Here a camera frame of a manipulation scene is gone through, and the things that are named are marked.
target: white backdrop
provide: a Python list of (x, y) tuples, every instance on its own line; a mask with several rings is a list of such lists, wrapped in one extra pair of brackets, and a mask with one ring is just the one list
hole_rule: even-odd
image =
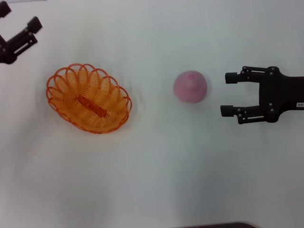
[[(244, 65), (304, 76), (302, 0), (48, 0), (11, 4), (5, 39), (33, 16), (38, 44), (0, 65), (0, 224), (10, 228), (170, 228), (247, 221), (304, 226), (304, 112), (238, 125), (220, 105), (258, 104), (225, 84)], [(47, 105), (47, 79), (72, 63), (108, 71), (133, 110), (93, 135)], [(199, 104), (175, 77), (203, 73)]]

